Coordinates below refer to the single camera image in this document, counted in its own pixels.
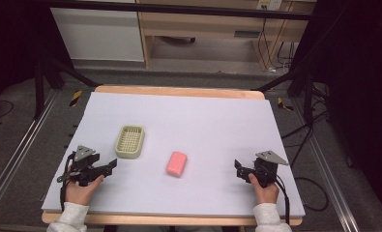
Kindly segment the black metal stand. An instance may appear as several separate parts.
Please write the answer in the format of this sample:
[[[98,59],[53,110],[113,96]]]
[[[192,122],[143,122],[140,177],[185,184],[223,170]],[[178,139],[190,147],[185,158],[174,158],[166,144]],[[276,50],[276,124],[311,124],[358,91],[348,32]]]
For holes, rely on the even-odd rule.
[[[298,68],[294,71],[289,71],[288,73],[276,78],[275,80],[270,81],[267,84],[264,84],[258,88],[253,88],[253,91],[264,93],[287,80],[291,81],[287,90],[287,94],[289,97],[298,97],[302,91],[305,92],[303,117],[306,123],[311,124],[313,122],[311,107],[313,83],[310,72],[305,71],[303,68]]]
[[[45,108],[44,82],[47,81],[52,89],[62,89],[65,82],[61,73],[66,73],[89,87],[100,86],[100,83],[89,79],[77,72],[74,68],[63,64],[52,57],[40,58],[35,67],[35,119],[38,119],[42,115]]]

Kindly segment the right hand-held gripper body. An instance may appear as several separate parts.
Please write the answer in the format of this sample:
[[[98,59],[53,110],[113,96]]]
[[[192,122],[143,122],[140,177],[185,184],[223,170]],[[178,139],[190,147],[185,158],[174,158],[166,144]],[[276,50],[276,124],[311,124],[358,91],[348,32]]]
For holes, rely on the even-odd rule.
[[[273,151],[259,152],[255,155],[256,160],[253,162],[253,168],[248,170],[248,174],[252,173],[263,188],[276,181],[280,164],[289,164],[288,161]]]

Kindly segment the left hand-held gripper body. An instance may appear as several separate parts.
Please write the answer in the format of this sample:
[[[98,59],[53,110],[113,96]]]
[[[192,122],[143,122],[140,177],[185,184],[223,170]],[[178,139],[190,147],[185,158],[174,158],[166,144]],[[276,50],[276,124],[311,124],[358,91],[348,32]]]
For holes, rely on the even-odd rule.
[[[65,168],[64,173],[57,178],[58,183],[67,180],[78,182],[86,187],[98,177],[105,175],[105,168],[94,167],[93,163],[100,159],[100,155],[94,149],[78,145],[77,149],[69,155],[69,160],[73,163],[71,169]]]

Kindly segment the yellow black striped marker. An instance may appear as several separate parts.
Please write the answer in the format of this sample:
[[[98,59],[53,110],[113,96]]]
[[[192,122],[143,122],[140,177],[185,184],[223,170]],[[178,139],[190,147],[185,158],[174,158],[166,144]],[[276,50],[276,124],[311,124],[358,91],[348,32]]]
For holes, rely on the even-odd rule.
[[[278,98],[278,108],[282,108],[288,111],[294,111],[293,106],[285,105],[282,98]]]
[[[75,106],[82,95],[82,90],[75,91],[69,106]]]

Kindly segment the metal floor rail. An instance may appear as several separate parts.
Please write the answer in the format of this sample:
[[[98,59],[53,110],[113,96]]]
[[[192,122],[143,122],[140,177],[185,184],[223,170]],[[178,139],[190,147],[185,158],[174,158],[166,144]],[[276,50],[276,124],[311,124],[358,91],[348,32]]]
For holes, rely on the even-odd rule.
[[[318,170],[318,176],[322,180],[322,188],[327,194],[329,206],[335,209],[338,220],[343,232],[360,232],[358,223],[350,210],[344,194],[338,184],[332,169],[330,168],[321,146],[314,134],[314,127],[323,119],[328,117],[327,111],[318,112],[315,116],[310,112],[309,118],[304,117],[304,106],[299,100],[294,99],[293,105],[298,109],[297,115],[300,123],[305,127],[306,137],[303,145],[309,148],[309,155],[313,158],[314,164]]]
[[[0,201],[39,131],[41,130],[41,127],[44,125],[44,121],[54,105],[59,93],[59,90],[50,90],[48,92],[47,99],[43,100],[43,109],[41,113],[32,121],[27,129],[27,132],[22,136],[20,142],[15,148],[15,151],[10,156],[8,163],[0,173]]]

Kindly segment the white power strip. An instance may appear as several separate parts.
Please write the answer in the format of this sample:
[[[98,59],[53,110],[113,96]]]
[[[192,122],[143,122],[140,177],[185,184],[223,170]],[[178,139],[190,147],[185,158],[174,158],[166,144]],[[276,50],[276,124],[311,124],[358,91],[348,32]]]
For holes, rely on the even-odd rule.
[[[281,3],[282,0],[258,0],[256,9],[263,11],[278,11]]]

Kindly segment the white cabinet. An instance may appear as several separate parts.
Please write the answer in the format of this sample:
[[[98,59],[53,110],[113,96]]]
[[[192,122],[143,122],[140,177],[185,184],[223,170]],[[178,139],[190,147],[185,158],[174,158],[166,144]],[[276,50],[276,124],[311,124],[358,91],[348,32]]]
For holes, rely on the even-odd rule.
[[[136,13],[52,8],[74,60],[143,62]]]

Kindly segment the person's right hand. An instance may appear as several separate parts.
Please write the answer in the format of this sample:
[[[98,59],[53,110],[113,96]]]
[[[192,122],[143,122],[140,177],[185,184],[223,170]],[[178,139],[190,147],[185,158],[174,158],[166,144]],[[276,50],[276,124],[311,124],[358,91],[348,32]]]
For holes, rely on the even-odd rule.
[[[249,174],[250,183],[255,191],[255,197],[258,204],[271,203],[276,204],[279,196],[279,188],[275,184],[270,184],[263,188],[253,174]]]

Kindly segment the person's left hand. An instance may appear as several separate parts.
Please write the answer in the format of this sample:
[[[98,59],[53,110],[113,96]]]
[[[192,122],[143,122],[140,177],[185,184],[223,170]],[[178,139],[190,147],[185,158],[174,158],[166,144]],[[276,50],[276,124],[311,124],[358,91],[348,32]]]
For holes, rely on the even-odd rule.
[[[94,182],[86,187],[82,187],[74,182],[69,182],[66,186],[65,201],[78,205],[88,206],[95,190],[101,185],[104,176],[101,175]]]

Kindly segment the black horizontal frame bar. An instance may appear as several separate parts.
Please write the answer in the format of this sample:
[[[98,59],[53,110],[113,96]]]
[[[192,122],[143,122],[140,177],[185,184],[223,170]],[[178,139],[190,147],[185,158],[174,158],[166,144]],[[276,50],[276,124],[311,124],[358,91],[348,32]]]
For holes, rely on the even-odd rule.
[[[98,2],[98,1],[80,1],[80,0],[40,0],[40,3],[43,3],[52,8],[79,9],[79,10],[101,10],[101,11],[140,12],[140,13],[177,14],[177,15],[178,14],[217,15],[217,16],[235,16],[235,17],[249,17],[249,18],[292,19],[292,20],[311,20],[314,18],[314,15],[310,13],[228,9],[228,8],[217,8],[217,7],[116,3],[116,2]]]

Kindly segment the pink soap bar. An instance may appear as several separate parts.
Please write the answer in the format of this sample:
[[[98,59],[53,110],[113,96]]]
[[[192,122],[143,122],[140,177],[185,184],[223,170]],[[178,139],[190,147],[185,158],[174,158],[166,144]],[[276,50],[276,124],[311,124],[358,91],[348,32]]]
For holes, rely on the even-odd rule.
[[[173,152],[165,168],[166,173],[175,177],[181,177],[185,170],[187,160],[188,156],[186,154]]]

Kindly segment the cream slotted soap dish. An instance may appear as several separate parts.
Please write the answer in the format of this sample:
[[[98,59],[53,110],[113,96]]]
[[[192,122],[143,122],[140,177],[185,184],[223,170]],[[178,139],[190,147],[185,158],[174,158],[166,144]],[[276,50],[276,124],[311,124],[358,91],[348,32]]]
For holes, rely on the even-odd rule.
[[[141,126],[123,126],[118,134],[114,151],[118,158],[137,159],[145,137],[144,128]]]

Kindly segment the wooden desk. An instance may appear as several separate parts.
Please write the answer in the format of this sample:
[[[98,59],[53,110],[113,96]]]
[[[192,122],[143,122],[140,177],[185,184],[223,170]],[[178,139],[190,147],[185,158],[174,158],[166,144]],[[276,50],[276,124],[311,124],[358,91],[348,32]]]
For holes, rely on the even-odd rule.
[[[258,0],[135,0],[139,4],[217,7],[257,10]],[[279,11],[312,13],[317,0],[282,0]],[[144,55],[150,58],[154,37],[241,39],[252,42],[263,70],[276,65],[281,44],[298,43],[307,28],[304,20],[264,19],[198,14],[140,13]]]

